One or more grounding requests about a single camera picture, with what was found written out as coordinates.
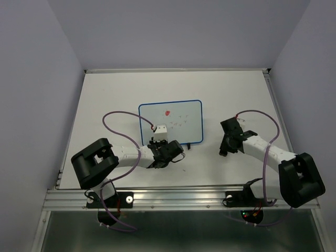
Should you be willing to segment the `black whiteboard eraser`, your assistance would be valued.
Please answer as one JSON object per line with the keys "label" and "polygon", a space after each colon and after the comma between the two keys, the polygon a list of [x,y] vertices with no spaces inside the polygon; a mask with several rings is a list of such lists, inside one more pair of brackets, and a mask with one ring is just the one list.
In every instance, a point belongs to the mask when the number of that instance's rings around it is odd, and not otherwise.
{"label": "black whiteboard eraser", "polygon": [[225,146],[221,146],[219,148],[219,155],[226,157],[228,155],[227,149]]}

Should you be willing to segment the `blue framed whiteboard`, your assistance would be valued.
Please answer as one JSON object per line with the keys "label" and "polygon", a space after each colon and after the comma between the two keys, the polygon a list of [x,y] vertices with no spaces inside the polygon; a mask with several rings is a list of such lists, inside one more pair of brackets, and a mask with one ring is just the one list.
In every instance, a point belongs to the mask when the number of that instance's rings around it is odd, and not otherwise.
{"label": "blue framed whiteboard", "polygon": [[200,100],[143,103],[138,107],[141,117],[157,128],[165,126],[167,139],[180,144],[198,144],[204,140],[203,104]]}

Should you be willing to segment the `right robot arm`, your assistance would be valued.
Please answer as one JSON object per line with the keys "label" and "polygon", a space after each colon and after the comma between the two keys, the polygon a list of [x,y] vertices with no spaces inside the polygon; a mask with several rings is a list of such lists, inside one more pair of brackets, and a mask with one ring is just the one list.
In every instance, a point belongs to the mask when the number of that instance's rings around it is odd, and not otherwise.
{"label": "right robot arm", "polygon": [[246,182],[242,190],[227,192],[223,203],[227,207],[270,206],[278,200],[298,208],[323,195],[326,187],[313,157],[295,154],[266,142],[253,131],[244,131],[236,117],[222,121],[224,136],[219,148],[221,156],[243,153],[262,161],[262,168],[272,168],[279,178],[270,185],[266,176]]}

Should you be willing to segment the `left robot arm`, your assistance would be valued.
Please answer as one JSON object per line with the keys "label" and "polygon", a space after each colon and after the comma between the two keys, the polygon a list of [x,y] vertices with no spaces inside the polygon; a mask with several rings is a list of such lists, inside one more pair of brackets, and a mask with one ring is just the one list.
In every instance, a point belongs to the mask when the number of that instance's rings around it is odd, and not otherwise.
{"label": "left robot arm", "polygon": [[165,168],[179,155],[185,157],[178,141],[150,142],[142,147],[112,146],[108,139],[100,138],[71,158],[80,188],[92,190],[106,207],[117,200],[116,190],[108,175],[119,167]]}

